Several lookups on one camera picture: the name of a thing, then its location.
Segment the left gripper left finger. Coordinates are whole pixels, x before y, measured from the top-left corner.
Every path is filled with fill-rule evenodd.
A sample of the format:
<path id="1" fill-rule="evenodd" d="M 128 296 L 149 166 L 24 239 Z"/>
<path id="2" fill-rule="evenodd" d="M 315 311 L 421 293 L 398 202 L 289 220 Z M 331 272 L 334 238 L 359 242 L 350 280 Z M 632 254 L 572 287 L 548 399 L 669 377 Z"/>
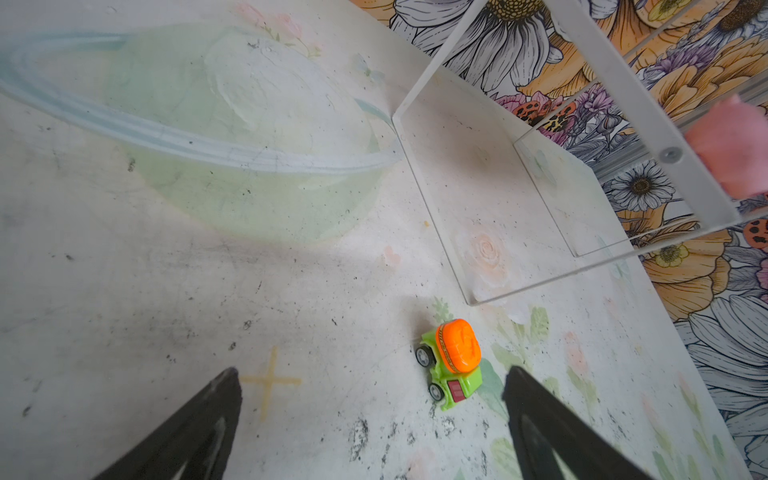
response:
<path id="1" fill-rule="evenodd" d="M 223 370 L 99 479 L 221 479 L 242 406 L 238 370 Z"/>

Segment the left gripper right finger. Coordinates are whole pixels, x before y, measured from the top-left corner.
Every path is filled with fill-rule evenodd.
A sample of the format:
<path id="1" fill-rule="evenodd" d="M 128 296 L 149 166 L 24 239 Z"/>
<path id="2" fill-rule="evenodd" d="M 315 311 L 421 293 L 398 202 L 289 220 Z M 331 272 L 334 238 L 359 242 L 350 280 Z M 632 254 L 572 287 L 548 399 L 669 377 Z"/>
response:
<path id="1" fill-rule="evenodd" d="M 525 369 L 519 366 L 510 369 L 503 400 L 524 479 L 562 479 L 559 461 L 578 479 L 649 477 Z"/>

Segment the orange green toy car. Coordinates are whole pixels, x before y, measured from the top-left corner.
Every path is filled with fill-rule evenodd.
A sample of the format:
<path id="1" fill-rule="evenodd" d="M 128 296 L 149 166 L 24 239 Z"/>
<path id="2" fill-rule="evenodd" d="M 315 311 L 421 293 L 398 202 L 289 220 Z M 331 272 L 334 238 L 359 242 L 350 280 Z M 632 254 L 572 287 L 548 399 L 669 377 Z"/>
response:
<path id="1" fill-rule="evenodd" d="M 442 323 L 423 334 L 415 358 L 429 372 L 429 395 L 443 411 L 469 399 L 482 386 L 482 351 L 464 319 Z"/>

